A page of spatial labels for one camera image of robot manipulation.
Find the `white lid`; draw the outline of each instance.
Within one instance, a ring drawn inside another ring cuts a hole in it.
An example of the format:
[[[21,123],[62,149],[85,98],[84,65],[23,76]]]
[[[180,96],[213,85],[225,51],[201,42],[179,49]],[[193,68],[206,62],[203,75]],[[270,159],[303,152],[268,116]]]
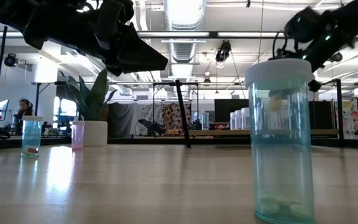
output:
[[[41,116],[23,116],[23,121],[44,121],[44,117]]]
[[[249,108],[241,108],[241,113],[246,116],[249,116]]]
[[[73,121],[74,125],[84,125],[85,121]]]
[[[244,74],[245,84],[281,78],[305,77],[306,81],[314,78],[310,62],[297,58],[284,58],[258,63],[248,68]]]

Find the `person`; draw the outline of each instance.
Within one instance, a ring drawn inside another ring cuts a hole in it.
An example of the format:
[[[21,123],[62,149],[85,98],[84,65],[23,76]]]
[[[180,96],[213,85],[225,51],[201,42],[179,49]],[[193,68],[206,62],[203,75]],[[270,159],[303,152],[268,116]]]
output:
[[[16,135],[22,134],[23,116],[32,116],[33,109],[32,103],[27,99],[19,100],[19,110],[14,115],[15,133]]]

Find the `clear plastic cup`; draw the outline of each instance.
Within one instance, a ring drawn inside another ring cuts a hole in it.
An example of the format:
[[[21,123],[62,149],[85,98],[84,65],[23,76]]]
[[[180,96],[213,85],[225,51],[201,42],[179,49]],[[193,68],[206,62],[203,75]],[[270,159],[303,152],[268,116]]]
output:
[[[22,158],[39,157],[43,121],[41,116],[23,116]]]
[[[266,222],[314,223],[307,90],[312,78],[310,63],[300,59],[271,60],[246,71],[255,214]]]
[[[84,121],[73,122],[73,132],[71,134],[71,149],[73,151],[79,151],[84,146]]]
[[[203,113],[201,117],[203,122],[203,130],[209,130],[209,113]]]
[[[230,130],[236,130],[236,115],[234,112],[230,113]]]
[[[242,129],[249,130],[249,125],[250,125],[249,108],[241,108],[241,118],[242,118],[242,123],[241,123]]]
[[[236,127],[235,127],[235,130],[241,130],[241,128],[242,128],[241,110],[236,110],[236,111],[234,112],[234,117],[236,118]]]

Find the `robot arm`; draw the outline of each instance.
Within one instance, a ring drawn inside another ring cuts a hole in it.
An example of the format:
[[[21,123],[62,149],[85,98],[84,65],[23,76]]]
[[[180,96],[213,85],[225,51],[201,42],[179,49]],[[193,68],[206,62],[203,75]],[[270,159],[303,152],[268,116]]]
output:
[[[89,11],[77,11],[84,7]],[[0,0],[0,23],[21,32],[36,49],[47,40],[64,45],[100,58],[116,76],[164,70],[168,59],[126,25],[133,15],[131,0],[104,0],[99,9],[86,0]]]
[[[301,58],[310,62],[314,72],[323,67],[323,63],[344,45],[354,48],[354,40],[358,35],[358,0],[335,11],[324,11],[322,15],[307,7],[288,21],[284,34],[294,39],[295,51],[286,50],[285,44],[271,60]],[[307,42],[311,43],[306,49],[298,49],[298,43]],[[311,91],[318,91],[316,81],[312,82],[314,88]]]

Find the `wooden table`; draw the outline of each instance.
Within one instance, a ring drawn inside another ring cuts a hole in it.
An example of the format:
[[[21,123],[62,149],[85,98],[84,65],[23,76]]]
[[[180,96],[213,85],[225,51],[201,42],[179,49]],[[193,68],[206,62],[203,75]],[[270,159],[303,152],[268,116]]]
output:
[[[287,134],[289,130],[268,130],[271,134]],[[311,130],[313,135],[331,135],[338,134],[338,130],[314,129]],[[190,136],[223,136],[223,135],[250,135],[250,130],[189,130]]]
[[[313,151],[317,223],[358,224],[358,150]],[[5,149],[0,223],[262,223],[252,183],[248,147],[58,146],[38,159]]]

